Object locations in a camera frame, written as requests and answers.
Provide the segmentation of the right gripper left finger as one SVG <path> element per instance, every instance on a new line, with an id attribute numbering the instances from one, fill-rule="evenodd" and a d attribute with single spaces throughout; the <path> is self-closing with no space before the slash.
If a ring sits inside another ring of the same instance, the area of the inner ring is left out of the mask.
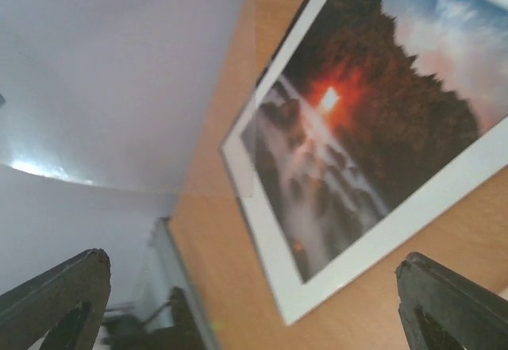
<path id="1" fill-rule="evenodd" d="M 1 295 L 1 348 L 92 349 L 110 296 L 110 258 L 88 249 Z"/>

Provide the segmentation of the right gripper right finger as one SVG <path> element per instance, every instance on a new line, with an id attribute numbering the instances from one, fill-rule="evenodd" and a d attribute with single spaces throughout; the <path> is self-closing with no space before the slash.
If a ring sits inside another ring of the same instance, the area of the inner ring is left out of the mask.
<path id="1" fill-rule="evenodd" d="M 396 268 L 410 349 L 506 349 L 507 300 L 419 252 Z"/>

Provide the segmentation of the sunset landscape photo white border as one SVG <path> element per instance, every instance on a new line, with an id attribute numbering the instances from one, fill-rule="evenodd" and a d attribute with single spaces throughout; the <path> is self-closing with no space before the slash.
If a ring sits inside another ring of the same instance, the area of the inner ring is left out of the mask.
<path id="1" fill-rule="evenodd" d="M 507 165 L 507 0 L 303 0 L 221 146 L 293 325 Z"/>

